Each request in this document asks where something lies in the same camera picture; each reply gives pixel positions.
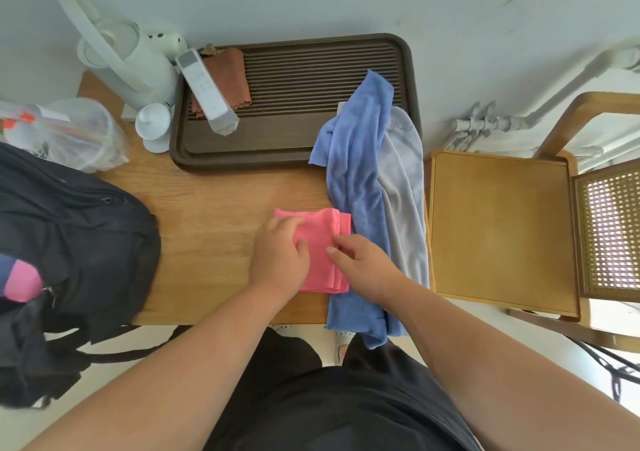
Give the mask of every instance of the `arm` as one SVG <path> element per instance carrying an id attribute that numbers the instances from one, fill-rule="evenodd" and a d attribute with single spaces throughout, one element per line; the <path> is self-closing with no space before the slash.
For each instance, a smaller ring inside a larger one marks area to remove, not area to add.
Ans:
<path id="1" fill-rule="evenodd" d="M 269 321 L 298 292 L 304 219 L 273 218 L 253 247 L 249 285 L 201 323 L 64 415 L 26 451 L 200 451 Z"/>
<path id="2" fill-rule="evenodd" d="M 364 237 L 328 248 L 356 292 L 397 315 L 491 450 L 632 449 L 640 419 L 602 392 L 405 277 Z"/>

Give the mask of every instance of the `hand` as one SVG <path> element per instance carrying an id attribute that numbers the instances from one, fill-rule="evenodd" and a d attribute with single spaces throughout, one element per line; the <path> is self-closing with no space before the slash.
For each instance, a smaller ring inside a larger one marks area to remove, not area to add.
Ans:
<path id="1" fill-rule="evenodd" d="M 347 276 L 353 290 L 381 306 L 387 306 L 389 295 L 406 278 L 385 252 L 361 235 L 334 235 L 340 247 L 327 247 L 326 253 Z"/>
<path id="2" fill-rule="evenodd" d="M 300 290 L 309 272 L 309 251 L 305 239 L 301 238 L 297 245 L 293 243 L 293 234 L 304 222 L 301 217 L 274 217 L 258 229 L 249 266 L 249 286 L 282 295 L 284 302 Z"/>

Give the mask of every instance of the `chair seat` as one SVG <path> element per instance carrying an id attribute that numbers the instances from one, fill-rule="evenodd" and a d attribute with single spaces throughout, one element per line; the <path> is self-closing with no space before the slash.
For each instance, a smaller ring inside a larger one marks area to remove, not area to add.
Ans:
<path id="1" fill-rule="evenodd" d="M 430 168 L 436 291 L 578 317 L 568 164 L 444 151 Z"/>

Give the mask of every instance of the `wooden chair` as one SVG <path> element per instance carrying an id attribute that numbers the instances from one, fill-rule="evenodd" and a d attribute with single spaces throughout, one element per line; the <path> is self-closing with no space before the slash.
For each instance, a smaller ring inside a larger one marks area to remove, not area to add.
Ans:
<path id="1" fill-rule="evenodd" d="M 589 327 L 589 298 L 640 302 L 640 161 L 578 175 L 562 151 L 602 113 L 640 115 L 640 95 L 581 94 L 531 159 L 431 153 L 425 194 L 438 293 L 640 351 L 640 338 Z"/>

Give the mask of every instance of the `brown cloth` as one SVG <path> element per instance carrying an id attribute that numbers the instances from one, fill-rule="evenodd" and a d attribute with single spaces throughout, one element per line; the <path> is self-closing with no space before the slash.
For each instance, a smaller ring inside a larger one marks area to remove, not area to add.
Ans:
<path id="1" fill-rule="evenodd" d="M 232 47 L 206 57 L 202 61 L 232 109 L 244 108 L 251 104 L 249 84 L 244 75 L 242 51 Z M 191 94 L 191 110 L 197 117 L 204 117 L 202 108 L 193 94 Z"/>

